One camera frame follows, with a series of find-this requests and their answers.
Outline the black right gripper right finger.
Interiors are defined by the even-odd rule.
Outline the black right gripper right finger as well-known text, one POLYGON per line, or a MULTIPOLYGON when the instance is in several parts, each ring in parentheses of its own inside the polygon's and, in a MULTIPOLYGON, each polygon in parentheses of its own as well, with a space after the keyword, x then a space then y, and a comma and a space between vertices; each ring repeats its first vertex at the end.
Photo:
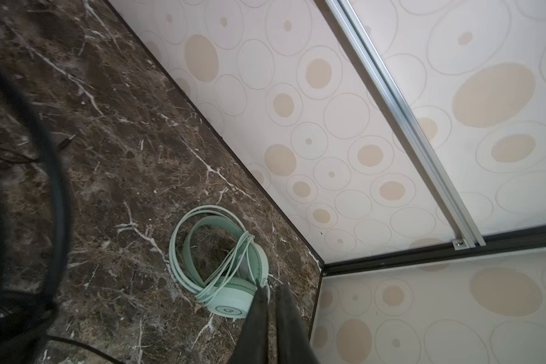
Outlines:
POLYGON ((278 363, 318 363, 309 345, 302 316, 288 285, 277 287, 275 306, 278 363))

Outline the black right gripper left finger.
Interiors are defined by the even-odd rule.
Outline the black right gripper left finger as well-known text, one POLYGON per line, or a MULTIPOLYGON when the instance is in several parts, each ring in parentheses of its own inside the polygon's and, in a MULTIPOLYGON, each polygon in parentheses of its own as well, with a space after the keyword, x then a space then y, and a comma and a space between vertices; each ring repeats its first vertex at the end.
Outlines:
POLYGON ((258 288, 230 364, 268 363, 268 288, 258 288))

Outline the mint green headphones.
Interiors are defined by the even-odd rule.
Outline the mint green headphones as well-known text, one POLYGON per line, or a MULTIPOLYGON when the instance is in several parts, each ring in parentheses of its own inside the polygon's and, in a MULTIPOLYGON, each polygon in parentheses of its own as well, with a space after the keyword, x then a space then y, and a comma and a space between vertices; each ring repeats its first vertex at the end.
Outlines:
POLYGON ((256 237, 233 212, 217 205, 195 207, 176 224, 168 244, 168 264, 177 282, 214 315, 245 319, 256 297, 269 304, 269 260, 256 237), (193 239, 202 228, 220 228, 234 238, 215 270, 201 276, 193 239))

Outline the black headphones blue accents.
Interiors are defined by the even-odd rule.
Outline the black headphones blue accents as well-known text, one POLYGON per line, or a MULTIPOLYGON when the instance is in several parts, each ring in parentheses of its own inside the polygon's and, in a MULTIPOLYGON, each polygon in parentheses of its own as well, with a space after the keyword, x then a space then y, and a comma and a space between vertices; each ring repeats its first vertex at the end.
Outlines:
POLYGON ((72 240, 59 148, 0 68, 0 363, 32 363, 59 315, 72 240))

